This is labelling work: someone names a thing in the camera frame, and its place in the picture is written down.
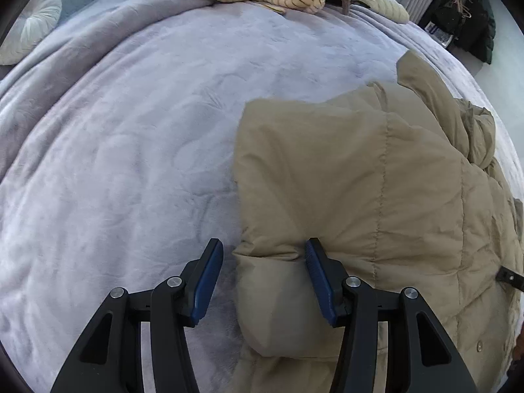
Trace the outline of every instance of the metal pivot screw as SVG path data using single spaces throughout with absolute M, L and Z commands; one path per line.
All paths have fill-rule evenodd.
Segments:
M 182 285 L 182 278 L 178 276 L 173 276 L 172 278 L 169 278 L 167 280 L 168 287 L 174 288 L 174 287 L 179 287 L 180 285 Z
M 119 299 L 122 295 L 124 295 L 124 289 L 121 287 L 113 288 L 109 295 L 114 299 Z
M 415 288 L 406 288 L 404 294 L 408 299 L 416 299 L 419 296 L 419 292 Z
M 360 287 L 361 283 L 362 283 L 361 280 L 358 279 L 356 276 L 350 276 L 349 278 L 346 279 L 346 285 L 348 287 L 352 287 L 352 288 Z

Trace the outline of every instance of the beige down jacket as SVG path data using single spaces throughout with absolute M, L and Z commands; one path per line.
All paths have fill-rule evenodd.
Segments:
M 454 99 L 412 52 L 397 73 L 398 84 L 326 103 L 246 106 L 234 176 L 247 344 L 231 392 L 329 391 L 342 328 L 321 316 L 303 259 L 310 237 L 373 287 L 418 288 L 480 393 L 509 363 L 519 293 L 495 275 L 501 265 L 522 272 L 521 206 L 493 156 L 494 120 Z M 385 333 L 375 391 L 384 391 Z

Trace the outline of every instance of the blue gripper pad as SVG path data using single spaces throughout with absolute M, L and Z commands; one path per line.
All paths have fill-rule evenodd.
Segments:
M 317 254 L 312 241 L 314 241 L 314 239 L 310 239 L 306 242 L 306 266 L 308 268 L 309 277 L 313 283 L 313 288 L 315 290 L 316 299 L 319 302 L 322 316 L 328 320 L 329 325 L 336 327 L 337 316 L 333 304 L 333 289 L 327 280 L 328 278 L 324 272 L 323 264 L 320 261 L 322 256 Z
M 205 266 L 196 283 L 195 301 L 190 316 L 192 323 L 195 325 L 198 324 L 208 311 L 209 302 L 211 301 L 223 260 L 224 247 L 222 243 L 218 239 L 212 239 L 199 261 L 204 262 Z

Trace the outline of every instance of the white round pillow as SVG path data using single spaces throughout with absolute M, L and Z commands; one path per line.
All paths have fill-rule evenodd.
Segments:
M 57 25 L 62 0 L 30 0 L 0 47 L 0 65 L 20 62 Z

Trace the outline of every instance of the bed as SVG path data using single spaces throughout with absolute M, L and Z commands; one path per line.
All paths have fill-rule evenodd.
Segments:
M 0 341 L 29 387 L 50 390 L 109 290 L 150 289 L 217 237 L 224 267 L 187 337 L 200 390 L 222 391 L 242 345 L 231 163 L 245 102 L 323 102 L 394 82 L 407 49 L 454 96 L 492 111 L 496 156 L 523 199 L 509 135 L 468 71 L 419 27 L 363 7 L 281 16 L 248 3 L 98 0 L 40 43 L 0 82 Z M 154 391 L 149 362 L 143 352 Z

